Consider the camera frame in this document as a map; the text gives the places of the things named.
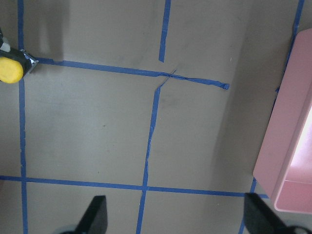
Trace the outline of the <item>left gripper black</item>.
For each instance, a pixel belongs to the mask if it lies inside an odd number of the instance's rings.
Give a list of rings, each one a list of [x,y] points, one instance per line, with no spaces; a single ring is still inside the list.
[[[0,50],[5,52],[11,51],[11,46],[6,37],[4,37],[2,30],[0,29]]]

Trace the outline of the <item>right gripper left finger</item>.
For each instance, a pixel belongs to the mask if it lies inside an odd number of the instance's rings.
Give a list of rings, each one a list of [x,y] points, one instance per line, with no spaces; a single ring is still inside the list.
[[[94,196],[74,229],[58,228],[56,234],[105,234],[108,228],[107,200],[105,195]]]

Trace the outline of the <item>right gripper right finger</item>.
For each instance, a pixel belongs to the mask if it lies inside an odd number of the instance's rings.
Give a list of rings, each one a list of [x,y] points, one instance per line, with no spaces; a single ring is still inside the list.
[[[251,234],[310,234],[302,226],[287,226],[256,193],[244,194],[243,221]]]

